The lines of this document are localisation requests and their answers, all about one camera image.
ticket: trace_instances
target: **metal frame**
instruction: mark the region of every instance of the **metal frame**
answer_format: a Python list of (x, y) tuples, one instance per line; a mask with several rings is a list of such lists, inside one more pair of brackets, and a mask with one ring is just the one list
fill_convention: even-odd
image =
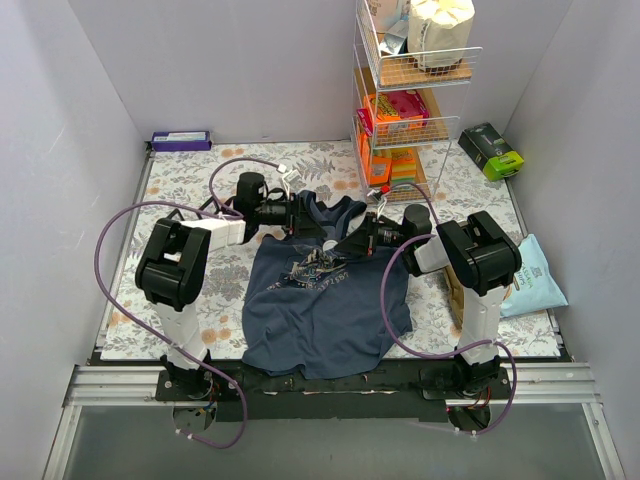
[[(502, 365), (512, 376), (510, 364)], [(62, 478), (69, 459), (82, 406), (203, 406), (206, 402), (157, 402), (154, 399), (160, 366), (77, 367), (65, 409), (47, 463), (44, 479)], [(526, 404), (581, 404), (606, 478), (624, 478), (589, 365), (586, 363), (524, 363), (517, 365), (514, 402)], [(448, 406), (468, 403), (451, 398)], [(505, 400), (494, 400), (504, 404)]]
[(62, 411), (53, 447), (42, 476), (43, 480), (58, 480), (64, 477), (81, 413), (82, 407), (79, 406), (68, 406)]
[(582, 408), (605, 476), (616, 479), (624, 478), (624, 470), (622, 469), (618, 452), (616, 452), (616, 447), (613, 444), (607, 421), (604, 418), (602, 404), (583, 403)]
[[(152, 152), (149, 151), (145, 157), (144, 166), (142, 167), (142, 172), (140, 173), (140, 180), (138, 180), (138, 187), (136, 189), (136, 194), (133, 197), (133, 202), (138, 203), (141, 202), (144, 198), (145, 191), (147, 189), (147, 185), (149, 183), (149, 176), (151, 175), (151, 167), (153, 166), (153, 155)], [(136, 209), (129, 215), (129, 220), (127, 221), (127, 228), (125, 230), (124, 237), (122, 239), (122, 247), (120, 249), (120, 256), (118, 257), (118, 263), (116, 264), (116, 269), (113, 273), (113, 280), (111, 281), (111, 286), (109, 287), (109, 292), (114, 297), (118, 293), (118, 289), (120, 288), (120, 282), (122, 280), (122, 273), (124, 272), (124, 266), (127, 262), (127, 256), (129, 255), (129, 248), (131, 247), (131, 238), (133, 238), (133, 232), (136, 229), (136, 223), (138, 222), (138, 215), (140, 214), (140, 209)], [(101, 349), (106, 341), (107, 330), (109, 325), (109, 319), (113, 314), (113, 305), (111, 303), (106, 302), (104, 312), (102, 314), (102, 320), (100, 322), (100, 330), (98, 330), (98, 336), (96, 337), (96, 349)]]

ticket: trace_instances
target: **white wall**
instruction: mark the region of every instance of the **white wall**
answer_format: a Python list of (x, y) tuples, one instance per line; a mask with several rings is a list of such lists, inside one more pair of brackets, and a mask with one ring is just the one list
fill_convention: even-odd
[[(219, 142), (349, 135), (354, 0), (70, 0), (134, 123)], [(476, 0), (463, 126), (506, 126), (571, 0)]]
[(640, 478), (640, 4), (573, 2), (507, 128), (515, 190), (571, 307), (628, 478)]
[(144, 144), (65, 0), (0, 2), (0, 45), (0, 478), (36, 479), (105, 303), (96, 237)]

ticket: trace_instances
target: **green box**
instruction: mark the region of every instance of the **green box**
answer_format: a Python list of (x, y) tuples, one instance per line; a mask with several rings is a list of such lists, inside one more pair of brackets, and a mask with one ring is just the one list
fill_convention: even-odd
[(464, 130), (458, 145), (492, 182), (515, 175), (524, 164), (518, 152), (511, 148), (490, 123)]

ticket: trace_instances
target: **floral tablecloth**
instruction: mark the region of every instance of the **floral tablecloth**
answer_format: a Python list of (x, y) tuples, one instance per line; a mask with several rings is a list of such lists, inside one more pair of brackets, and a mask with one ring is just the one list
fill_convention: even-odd
[[(420, 157), (427, 178), (437, 179), (447, 147), (422, 147)], [(198, 206), (209, 196), (208, 179), (216, 164), (237, 156), (252, 156), (295, 165), (301, 179), (296, 190), (314, 190), (329, 204), (343, 195), (363, 198), (352, 143), (279, 143), (217, 145), (210, 152), (155, 153), (146, 188), (145, 200), (170, 200)], [(232, 195), (238, 175), (250, 169), (265, 175), (272, 186), (278, 185), (273, 168), (257, 163), (232, 164), (219, 174), (216, 193)], [(432, 191), (435, 183), (430, 185)], [(480, 170), (453, 145), (435, 195), (435, 208), (441, 220), (462, 220), (469, 213), (485, 209), (519, 243), (522, 232), (504, 182), (486, 181)], [(134, 284), (134, 273), (146, 240), (155, 223), (169, 213), (166, 207), (146, 207), (140, 212), (117, 293), (118, 300), (134, 314), (161, 330), (152, 306)], [(385, 215), (399, 220), (404, 206), (388, 206)], [(246, 348), (242, 331), (243, 297), (249, 282), (253, 259), (265, 234), (281, 238), (278, 227), (262, 227), (246, 245), (218, 250), (209, 256), (207, 275), (196, 301), (202, 338), (214, 359), (240, 359)], [(432, 353), (451, 351), (460, 332), (452, 322), (447, 287), (442, 272), (410, 277), (407, 303), (413, 321), (412, 333), (403, 341), (413, 349)], [(546, 312), (505, 319), (500, 322), (500, 338), (517, 356), (557, 356), (557, 342)], [(108, 325), (103, 360), (157, 359), (166, 346), (119, 312), (113, 312)], [(407, 357), (394, 346), (387, 358)]]

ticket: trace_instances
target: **cardboard box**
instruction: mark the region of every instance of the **cardboard box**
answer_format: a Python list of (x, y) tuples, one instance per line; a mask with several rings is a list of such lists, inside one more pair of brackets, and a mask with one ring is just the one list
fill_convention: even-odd
[(458, 144), (492, 182), (515, 175), (524, 164), (518, 152), (490, 123), (467, 128), (460, 135)]
[(378, 127), (379, 135), (388, 135), (407, 130), (424, 129), (429, 118), (429, 110), (416, 90), (388, 92), (366, 95), (362, 99), (367, 109), (376, 113), (371, 119), (373, 127)]
[(360, 161), (363, 164), (365, 176), (369, 187), (380, 187), (389, 183), (391, 174), (391, 159), (377, 155), (371, 155), (370, 140), (366, 133), (360, 133), (358, 147), (360, 148)]
[(447, 265), (444, 269), (444, 278), (449, 287), (449, 305), (453, 311), (453, 324), (460, 330), (464, 320), (464, 290), (462, 284), (456, 276), (451, 265)]
[(154, 132), (151, 148), (156, 152), (197, 152), (211, 150), (211, 134), (207, 131)]

